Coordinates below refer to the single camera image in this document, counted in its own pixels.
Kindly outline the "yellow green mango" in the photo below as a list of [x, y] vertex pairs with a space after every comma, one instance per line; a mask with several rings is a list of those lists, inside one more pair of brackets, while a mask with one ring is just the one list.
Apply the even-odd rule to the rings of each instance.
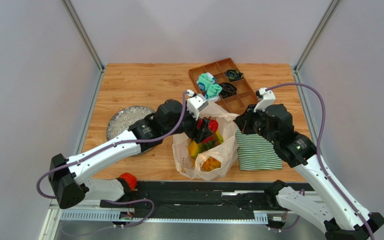
[[192, 140], [188, 146], [189, 156], [192, 160], [195, 160], [199, 154], [203, 152], [203, 145], [201, 143], [196, 143]]

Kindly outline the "small pineapple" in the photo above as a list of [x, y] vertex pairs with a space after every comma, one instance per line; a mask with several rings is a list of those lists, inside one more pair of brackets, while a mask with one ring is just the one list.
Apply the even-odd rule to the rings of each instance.
[[[219, 144], [217, 140], [210, 140], [203, 145], [203, 151], [206, 152]], [[210, 172], [221, 167], [221, 162], [214, 157], [209, 157], [201, 166], [201, 170], [204, 172]]]

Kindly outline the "translucent beige plastic bag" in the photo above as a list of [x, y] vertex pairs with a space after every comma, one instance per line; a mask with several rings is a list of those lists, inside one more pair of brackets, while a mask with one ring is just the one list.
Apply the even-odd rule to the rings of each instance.
[[[179, 174], [190, 179], [203, 179], [206, 181], [215, 178], [223, 178], [230, 170], [233, 163], [238, 158], [238, 144], [236, 143], [235, 134], [238, 130], [234, 119], [238, 116], [229, 113], [214, 102], [210, 102], [200, 114], [200, 117], [210, 117], [218, 122], [218, 131], [223, 138], [223, 143], [214, 148], [200, 153], [195, 160], [191, 159], [188, 146], [191, 139], [185, 133], [173, 136], [173, 156], [176, 170]], [[203, 171], [201, 166], [209, 158], [213, 157], [221, 162], [221, 167], [212, 171]]]

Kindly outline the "red bell pepper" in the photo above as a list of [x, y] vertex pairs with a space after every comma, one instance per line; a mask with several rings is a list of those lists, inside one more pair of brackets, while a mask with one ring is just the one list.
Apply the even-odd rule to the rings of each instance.
[[[201, 128], [201, 126], [202, 126], [202, 124], [203, 124], [203, 122], [204, 122], [204, 119], [203, 118], [201, 118], [199, 121], [198, 121], [198, 123], [197, 123], [197, 128], [198, 129], [200, 129]], [[218, 131], [218, 129], [219, 129], [219, 123], [216, 121], [216, 120], [214, 120], [214, 119], [208, 119], [208, 125], [207, 125], [207, 128], [209, 129], [209, 130], [211, 130], [214, 134]]]

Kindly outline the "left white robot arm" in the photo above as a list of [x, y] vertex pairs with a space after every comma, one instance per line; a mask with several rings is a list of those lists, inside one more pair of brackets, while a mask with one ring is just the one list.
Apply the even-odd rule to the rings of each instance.
[[132, 190], [121, 177], [102, 180], [93, 175], [110, 165], [139, 155], [157, 145], [164, 138], [186, 134], [197, 143], [213, 136], [209, 119], [200, 117], [209, 102], [198, 94], [180, 103], [169, 99], [156, 112], [137, 120], [113, 139], [85, 153], [52, 157], [48, 181], [61, 209], [68, 209], [84, 200], [118, 201]]

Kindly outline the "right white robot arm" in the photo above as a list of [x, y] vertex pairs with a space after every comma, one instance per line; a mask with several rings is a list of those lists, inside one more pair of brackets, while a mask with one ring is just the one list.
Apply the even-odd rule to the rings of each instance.
[[292, 210], [320, 229], [328, 240], [373, 240], [384, 224], [378, 212], [369, 212], [345, 189], [317, 147], [295, 131], [293, 117], [283, 104], [255, 110], [251, 104], [234, 122], [245, 135], [257, 134], [273, 145], [278, 157], [304, 177], [323, 201], [320, 205], [281, 180], [264, 192], [274, 205]]

